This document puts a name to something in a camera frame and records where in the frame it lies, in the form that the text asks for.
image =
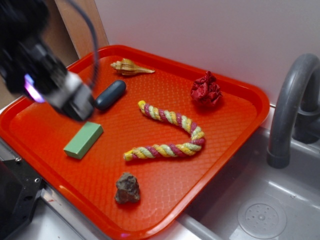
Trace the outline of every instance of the orange tray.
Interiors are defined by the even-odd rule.
[[[197,107],[190,90],[205,70],[120,45],[102,48],[99,55],[101,70],[93,96],[117,79],[125,81],[127,89],[110,109],[96,110],[89,119],[101,124],[104,133],[82,160],[68,157],[63,148],[84,123],[57,114],[47,103],[21,98],[11,104],[0,115],[0,136],[106,235],[149,238],[174,221],[258,128],[268,115],[269,100],[255,86],[214,74],[221,101],[213,109]],[[122,58],[155,73],[118,75],[110,64]],[[69,70],[88,79],[92,55]],[[143,116],[140,100],[196,122],[205,133],[202,150],[187,158],[125,162],[123,153],[133,147],[190,141],[183,129]],[[138,179],[138,203],[120,205],[114,199],[116,181],[124,172]]]

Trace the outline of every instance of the green sponge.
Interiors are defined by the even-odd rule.
[[[63,151],[70,157],[82,159],[103,132],[100,124],[87,121]]]

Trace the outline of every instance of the twisted rope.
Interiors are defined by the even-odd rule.
[[[191,141],[177,145],[155,144],[153,146],[135,147],[124,153],[123,158],[126,161],[134,159],[154,159],[160,157],[187,157],[192,156],[201,150],[202,145],[205,143],[205,133],[190,118],[173,111],[158,109],[143,100],[138,103],[138,106],[142,114],[147,117],[161,122],[171,123],[184,129],[191,135]]]

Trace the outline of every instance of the gray faucet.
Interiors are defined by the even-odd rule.
[[[291,137],[310,144],[320,138],[320,60],[299,56],[281,88],[270,130],[267,162],[281,169],[289,165]]]

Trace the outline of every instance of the red crumpled fabric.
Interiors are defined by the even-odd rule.
[[[216,77],[210,71],[207,71],[205,76],[195,80],[191,88],[192,99],[200,105],[214,107],[223,96],[220,86],[215,83],[216,80]]]

